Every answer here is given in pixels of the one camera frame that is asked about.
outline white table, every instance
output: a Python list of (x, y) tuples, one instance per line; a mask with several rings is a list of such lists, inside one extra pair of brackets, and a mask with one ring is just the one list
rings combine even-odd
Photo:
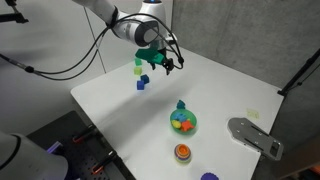
[[(251, 179), (260, 153), (232, 139), (227, 122), (247, 117), (270, 132), (283, 97), (278, 88), (182, 49), (185, 68), (165, 75), (152, 71), (146, 90), (136, 90), (134, 63), (129, 63), (72, 89), (71, 94), (115, 148), (138, 180), (197, 180), (212, 172), (220, 179)], [(178, 100), (198, 119), (197, 132), (173, 131), (169, 116)], [(177, 144), (187, 144), (192, 161), (174, 159)]]

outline gray wall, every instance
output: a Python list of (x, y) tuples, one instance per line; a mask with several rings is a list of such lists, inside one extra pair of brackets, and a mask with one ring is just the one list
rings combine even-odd
[[(172, 27), (182, 47), (282, 88), (320, 48), (320, 1), (174, 0)], [(286, 151), (320, 130), (319, 71), (276, 119)]]

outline blue toy piece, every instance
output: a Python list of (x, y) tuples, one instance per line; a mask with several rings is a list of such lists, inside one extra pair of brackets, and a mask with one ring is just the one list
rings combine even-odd
[(149, 79), (149, 77), (145, 74), (145, 75), (142, 75), (141, 77), (140, 77), (140, 79), (141, 79), (141, 81), (143, 81), (144, 82), (144, 84), (148, 84), (149, 82), (150, 82), (150, 79)]
[(202, 175), (201, 180), (219, 180), (219, 178), (212, 173), (205, 173)]
[(183, 101), (179, 100), (177, 109), (186, 109), (186, 104)]
[(182, 114), (182, 113), (176, 113), (173, 115), (173, 119), (176, 119), (178, 121), (180, 121), (181, 123), (182, 122), (185, 122), (187, 120), (187, 116)]
[(143, 81), (137, 81), (137, 89), (144, 90), (144, 82)]

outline small cube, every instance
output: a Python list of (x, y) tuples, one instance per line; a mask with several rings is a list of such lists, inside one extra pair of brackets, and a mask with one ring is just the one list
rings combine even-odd
[(143, 81), (137, 81), (137, 89), (144, 90), (144, 82)]
[(135, 67), (134, 68), (134, 74), (140, 76), (142, 74), (142, 68), (141, 67)]
[(142, 61), (140, 58), (135, 58), (134, 62), (136, 63), (136, 66), (141, 66), (142, 65)]
[(141, 81), (143, 81), (144, 82), (144, 84), (148, 84), (149, 82), (150, 82), (150, 79), (149, 79), (149, 77), (145, 74), (145, 75), (142, 75), (141, 77), (140, 77), (140, 79), (141, 79)]

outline green block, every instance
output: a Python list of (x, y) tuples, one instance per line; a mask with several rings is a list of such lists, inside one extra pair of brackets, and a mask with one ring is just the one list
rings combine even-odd
[(134, 74), (140, 76), (142, 74), (142, 68), (141, 67), (135, 67), (134, 68)]
[(142, 61), (139, 58), (135, 58), (134, 62), (136, 63), (136, 66), (141, 66), (142, 65)]
[(136, 52), (136, 57), (148, 61), (148, 63), (154, 63), (162, 65), (164, 56), (156, 50), (153, 49), (139, 49)]

